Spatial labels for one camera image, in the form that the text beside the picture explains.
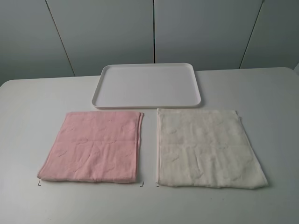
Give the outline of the cream white towel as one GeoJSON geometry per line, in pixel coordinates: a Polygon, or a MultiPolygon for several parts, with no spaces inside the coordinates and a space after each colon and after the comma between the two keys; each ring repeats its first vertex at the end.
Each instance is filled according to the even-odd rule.
{"type": "Polygon", "coordinates": [[[268,185],[232,110],[157,110],[157,184],[256,189],[268,185]]]}

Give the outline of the pink towel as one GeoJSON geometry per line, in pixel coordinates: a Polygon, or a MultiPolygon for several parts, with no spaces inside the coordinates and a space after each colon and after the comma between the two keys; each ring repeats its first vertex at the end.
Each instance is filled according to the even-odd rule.
{"type": "Polygon", "coordinates": [[[144,114],[69,112],[37,174],[44,181],[134,183],[144,114]]]}

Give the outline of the white rectangular plastic tray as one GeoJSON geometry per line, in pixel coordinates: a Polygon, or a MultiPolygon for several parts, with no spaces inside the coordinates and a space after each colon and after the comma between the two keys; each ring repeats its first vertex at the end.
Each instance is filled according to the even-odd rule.
{"type": "Polygon", "coordinates": [[[200,103],[195,72],[188,63],[108,65],[92,98],[99,109],[190,108],[200,103]]]}

